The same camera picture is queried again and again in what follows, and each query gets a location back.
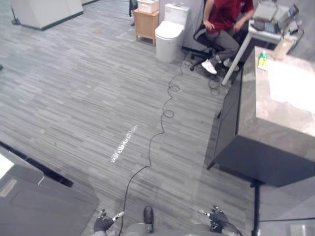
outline gray pants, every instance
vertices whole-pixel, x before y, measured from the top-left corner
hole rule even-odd
[[[232,37],[233,34],[233,28],[228,32],[221,30],[220,33],[206,33],[206,38],[208,40],[224,48],[223,51],[217,53],[217,56],[219,56],[221,61],[234,57],[240,48],[238,42]]]

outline black cabinet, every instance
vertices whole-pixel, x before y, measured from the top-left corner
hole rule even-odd
[[[242,76],[239,72],[226,95],[220,116],[212,162],[248,181],[283,186],[315,175],[313,161],[242,136],[238,131]]]

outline green bottle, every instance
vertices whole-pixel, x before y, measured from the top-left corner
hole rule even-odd
[[[267,70],[267,55],[265,51],[262,51],[259,55],[258,68],[262,70]]]

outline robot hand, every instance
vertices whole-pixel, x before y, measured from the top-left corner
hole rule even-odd
[[[213,208],[211,209],[212,213],[202,209],[199,209],[198,211],[200,214],[209,217],[210,231],[227,236],[242,236],[242,233],[234,225],[229,223],[227,216],[218,206],[213,205]]]
[[[114,224],[114,222],[121,218],[123,215],[124,212],[122,211],[113,218],[105,218],[106,216],[105,209],[101,210],[99,212],[97,220],[94,223],[94,233],[99,231],[103,232],[107,231]]]

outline office chair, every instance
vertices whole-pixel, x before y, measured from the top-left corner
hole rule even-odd
[[[195,66],[200,65],[206,59],[210,58],[214,53],[223,51],[223,48],[217,45],[215,41],[213,42],[206,38],[206,27],[203,23],[201,23],[199,28],[196,30],[195,34],[193,35],[193,38],[196,42],[206,46],[207,49],[209,49],[209,52],[205,53],[204,51],[198,51],[197,54],[193,53],[190,56],[191,59],[194,59],[195,57],[201,58],[199,61],[197,61],[190,67],[191,71],[195,69]]]

